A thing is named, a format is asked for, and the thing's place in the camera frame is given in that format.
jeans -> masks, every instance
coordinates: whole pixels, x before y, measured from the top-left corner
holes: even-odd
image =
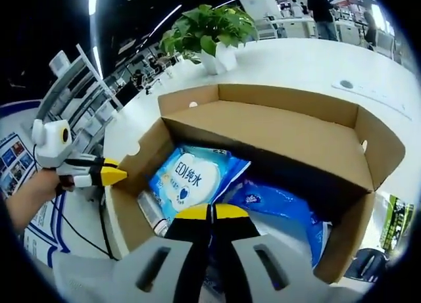
[[[333,22],[316,22],[316,26],[320,39],[337,41],[335,24]]]

white countertop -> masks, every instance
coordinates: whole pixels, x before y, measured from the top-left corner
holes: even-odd
[[[238,49],[238,67],[208,76],[201,65],[182,61],[172,67],[173,78],[161,75],[152,95],[141,92],[106,129],[104,156],[122,160],[138,150],[137,140],[159,117],[159,95],[214,83],[244,83],[292,87],[358,103],[383,120],[401,139],[406,156],[380,189],[414,202],[421,179],[421,90],[415,75],[375,52],[346,43],[319,39],[271,39],[248,43]],[[341,80],[356,89],[339,87]],[[107,210],[122,256],[128,249],[117,224],[106,188]]]

cardboard box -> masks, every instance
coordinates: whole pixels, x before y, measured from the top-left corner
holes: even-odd
[[[224,84],[160,96],[159,106],[162,117],[139,140],[140,151],[120,164],[128,178],[111,189],[129,250],[153,234],[137,196],[176,143],[188,141],[251,160],[250,172],[297,193],[332,221],[314,273],[338,281],[362,241],[373,192],[405,155],[402,142],[369,111],[317,93]]]

potted plant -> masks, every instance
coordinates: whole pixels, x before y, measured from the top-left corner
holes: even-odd
[[[220,74],[237,65],[232,47],[250,37],[257,40],[255,22],[239,7],[200,5],[182,14],[160,46],[170,55],[179,52],[194,64],[202,62],[209,74]]]

blue plastic bag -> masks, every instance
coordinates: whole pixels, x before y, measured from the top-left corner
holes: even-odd
[[[178,147],[149,182],[168,223],[190,206],[213,203],[249,167],[231,152]]]
[[[312,266],[317,265],[326,246],[328,224],[318,220],[306,201],[286,190],[245,179],[228,203],[301,223],[309,240]]]

